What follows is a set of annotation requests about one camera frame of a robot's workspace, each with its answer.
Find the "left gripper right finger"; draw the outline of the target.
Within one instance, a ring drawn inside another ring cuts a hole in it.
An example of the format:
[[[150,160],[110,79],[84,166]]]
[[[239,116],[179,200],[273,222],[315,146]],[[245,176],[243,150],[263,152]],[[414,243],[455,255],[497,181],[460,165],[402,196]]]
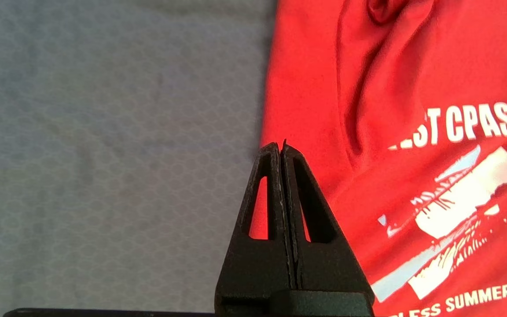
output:
[[[303,154],[280,153],[289,289],[284,316],[372,316],[374,293]]]

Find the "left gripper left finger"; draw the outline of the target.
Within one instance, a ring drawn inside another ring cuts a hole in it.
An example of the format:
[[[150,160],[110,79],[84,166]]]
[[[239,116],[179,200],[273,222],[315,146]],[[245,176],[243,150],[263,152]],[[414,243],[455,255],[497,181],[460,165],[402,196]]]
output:
[[[250,236],[260,182],[266,178],[269,237]],[[276,143],[259,150],[215,288],[216,315],[264,315],[270,297],[294,286],[290,230],[284,198],[280,151]]]

